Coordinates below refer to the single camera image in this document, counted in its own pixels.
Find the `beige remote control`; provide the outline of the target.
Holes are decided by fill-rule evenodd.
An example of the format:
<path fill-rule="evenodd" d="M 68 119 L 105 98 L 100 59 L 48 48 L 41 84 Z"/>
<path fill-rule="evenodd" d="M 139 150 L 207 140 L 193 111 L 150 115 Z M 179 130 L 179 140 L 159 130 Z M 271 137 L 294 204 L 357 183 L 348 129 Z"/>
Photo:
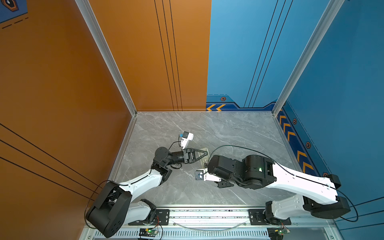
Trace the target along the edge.
<path fill-rule="evenodd" d="M 208 168 L 208 162 L 210 159 L 210 153 L 208 148 L 202 148 L 201 151 L 206 152 L 207 154 L 200 159 L 200 163 L 202 165 L 202 169 L 207 169 Z"/>

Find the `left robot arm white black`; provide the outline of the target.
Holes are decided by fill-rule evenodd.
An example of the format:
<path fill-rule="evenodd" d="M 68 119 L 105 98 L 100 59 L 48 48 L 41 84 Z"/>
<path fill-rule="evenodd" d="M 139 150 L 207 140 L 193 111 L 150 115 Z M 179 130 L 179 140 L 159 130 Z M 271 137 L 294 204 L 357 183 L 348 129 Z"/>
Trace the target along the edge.
<path fill-rule="evenodd" d="M 123 183 L 106 180 L 93 204 L 87 204 L 84 220 L 89 228 L 97 229 L 110 238 L 126 224 L 144 222 L 156 224 L 157 207 L 150 201 L 135 200 L 145 192 L 166 182 L 172 173 L 170 165 L 193 164 L 208 156 L 208 151 L 186 148 L 170 152 L 165 147 L 154 153 L 151 168 L 141 176 Z"/>

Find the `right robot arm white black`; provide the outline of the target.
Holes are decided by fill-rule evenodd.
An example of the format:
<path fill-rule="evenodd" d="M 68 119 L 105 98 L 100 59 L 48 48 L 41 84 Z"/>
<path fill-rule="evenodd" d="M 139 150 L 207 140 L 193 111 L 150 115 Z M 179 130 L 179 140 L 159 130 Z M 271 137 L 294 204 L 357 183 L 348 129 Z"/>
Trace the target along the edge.
<path fill-rule="evenodd" d="M 355 209 L 347 195 L 339 191 L 341 182 L 337 175 L 307 175 L 287 168 L 259 151 L 241 161 L 212 155 L 205 174 L 206 180 L 216 181 L 220 188 L 237 185 L 244 189 L 268 188 L 293 193 L 286 199 L 266 203 L 265 221 L 271 225 L 279 225 L 290 217 L 305 213 L 333 220 Z"/>

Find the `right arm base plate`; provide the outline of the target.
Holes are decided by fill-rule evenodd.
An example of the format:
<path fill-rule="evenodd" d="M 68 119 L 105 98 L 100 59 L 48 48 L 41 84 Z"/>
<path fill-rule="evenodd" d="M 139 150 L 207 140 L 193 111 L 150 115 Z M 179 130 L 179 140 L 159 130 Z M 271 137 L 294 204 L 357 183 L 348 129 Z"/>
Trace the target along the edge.
<path fill-rule="evenodd" d="M 291 219 L 280 220 L 276 218 L 267 219 L 265 216 L 265 210 L 262 209 L 249 209 L 249 220 L 252 226 L 262 226 L 262 225 L 274 225 L 280 226 L 281 224 L 289 226 L 292 224 Z"/>

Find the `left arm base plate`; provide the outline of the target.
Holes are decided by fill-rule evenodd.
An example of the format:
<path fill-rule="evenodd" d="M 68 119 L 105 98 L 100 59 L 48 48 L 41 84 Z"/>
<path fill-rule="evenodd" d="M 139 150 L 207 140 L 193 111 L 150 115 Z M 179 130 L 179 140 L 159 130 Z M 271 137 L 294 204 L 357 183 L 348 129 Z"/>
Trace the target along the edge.
<path fill-rule="evenodd" d="M 170 220 L 169 209 L 157 209 L 153 220 L 135 221 L 135 222 L 129 223 L 129 226 L 155 226 L 158 223 L 161 226 L 168 226 L 169 220 Z"/>

